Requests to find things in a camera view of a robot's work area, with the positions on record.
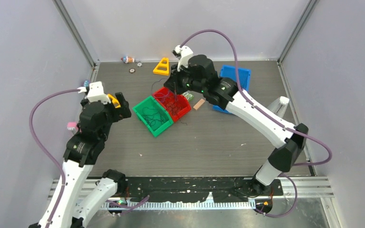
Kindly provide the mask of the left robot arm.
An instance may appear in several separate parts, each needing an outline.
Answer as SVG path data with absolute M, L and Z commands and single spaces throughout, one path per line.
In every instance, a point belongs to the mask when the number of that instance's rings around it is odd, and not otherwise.
M 82 112 L 78 131 L 67 142 L 64 161 L 60 165 L 60 179 L 45 214 L 32 228 L 85 228 L 99 208 L 112 196 L 126 193 L 125 174 L 109 169 L 103 173 L 96 187 L 82 200 L 79 195 L 95 165 L 113 123 L 131 117 L 129 103 L 119 92 L 110 101 L 81 101 Z

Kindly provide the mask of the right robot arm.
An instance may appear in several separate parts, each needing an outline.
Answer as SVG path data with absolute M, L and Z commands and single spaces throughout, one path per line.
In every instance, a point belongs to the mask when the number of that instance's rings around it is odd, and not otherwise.
M 172 65 L 164 87 L 178 95 L 186 91 L 202 93 L 210 104 L 249 123 L 272 143 L 275 149 L 253 176 L 252 188 L 259 195 L 266 194 L 281 173 L 290 171 L 305 147 L 306 125 L 285 121 L 240 90 L 236 81 L 218 76 L 205 55 L 191 57 L 186 66 Z

